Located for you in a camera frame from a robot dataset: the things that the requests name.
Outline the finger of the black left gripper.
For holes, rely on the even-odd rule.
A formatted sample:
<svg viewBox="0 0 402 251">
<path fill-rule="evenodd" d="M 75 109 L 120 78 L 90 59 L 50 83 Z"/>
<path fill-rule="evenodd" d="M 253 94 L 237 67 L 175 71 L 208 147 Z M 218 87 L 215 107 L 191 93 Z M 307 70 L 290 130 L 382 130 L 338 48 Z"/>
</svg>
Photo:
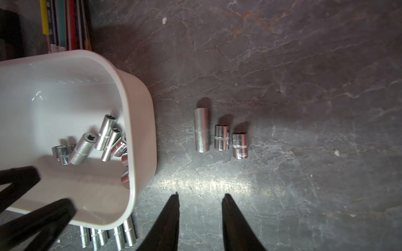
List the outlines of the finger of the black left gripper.
<svg viewBox="0 0 402 251">
<path fill-rule="evenodd" d="M 37 169 L 33 166 L 1 170 L 1 212 L 5 211 L 41 180 Z"/>
<path fill-rule="evenodd" d="M 27 251 L 47 251 L 76 214 L 72 200 L 60 199 L 1 225 L 1 250 L 9 251 L 32 236 Z"/>
</svg>

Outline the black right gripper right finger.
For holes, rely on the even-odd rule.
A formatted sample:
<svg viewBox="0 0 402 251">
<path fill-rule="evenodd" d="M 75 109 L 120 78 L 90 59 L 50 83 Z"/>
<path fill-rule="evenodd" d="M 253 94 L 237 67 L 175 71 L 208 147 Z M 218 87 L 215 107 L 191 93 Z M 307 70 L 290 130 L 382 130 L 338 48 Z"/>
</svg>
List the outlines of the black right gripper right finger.
<svg viewBox="0 0 402 251">
<path fill-rule="evenodd" d="M 225 251 L 266 251 L 230 194 L 222 201 Z"/>
</svg>

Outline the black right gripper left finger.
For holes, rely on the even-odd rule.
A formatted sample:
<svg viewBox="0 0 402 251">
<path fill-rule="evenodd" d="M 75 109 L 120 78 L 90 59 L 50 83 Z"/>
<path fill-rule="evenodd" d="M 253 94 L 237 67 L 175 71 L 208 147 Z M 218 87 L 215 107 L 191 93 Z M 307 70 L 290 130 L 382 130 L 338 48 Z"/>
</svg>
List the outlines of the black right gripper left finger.
<svg viewBox="0 0 402 251">
<path fill-rule="evenodd" d="M 179 240 L 179 195 L 173 194 L 150 232 L 137 248 L 138 251 L 177 251 Z"/>
</svg>

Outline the short chrome socket end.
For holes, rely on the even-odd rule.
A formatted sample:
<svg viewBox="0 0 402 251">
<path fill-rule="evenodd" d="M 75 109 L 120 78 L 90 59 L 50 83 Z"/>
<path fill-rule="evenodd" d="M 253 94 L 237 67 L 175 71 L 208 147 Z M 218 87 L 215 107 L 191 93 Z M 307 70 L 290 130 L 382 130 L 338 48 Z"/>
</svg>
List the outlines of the short chrome socket end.
<svg viewBox="0 0 402 251">
<path fill-rule="evenodd" d="M 232 154 L 238 160 L 248 158 L 248 142 L 247 134 L 245 132 L 232 134 Z"/>
</svg>

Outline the short chrome socket row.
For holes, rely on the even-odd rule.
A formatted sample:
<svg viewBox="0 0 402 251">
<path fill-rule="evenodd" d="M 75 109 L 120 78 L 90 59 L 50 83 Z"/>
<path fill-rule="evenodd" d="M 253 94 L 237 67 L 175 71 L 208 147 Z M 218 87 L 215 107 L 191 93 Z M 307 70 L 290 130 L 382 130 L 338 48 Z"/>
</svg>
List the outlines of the short chrome socket row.
<svg viewBox="0 0 402 251">
<path fill-rule="evenodd" d="M 215 125 L 215 149 L 219 151 L 228 151 L 229 139 L 229 126 L 219 124 Z"/>
</svg>

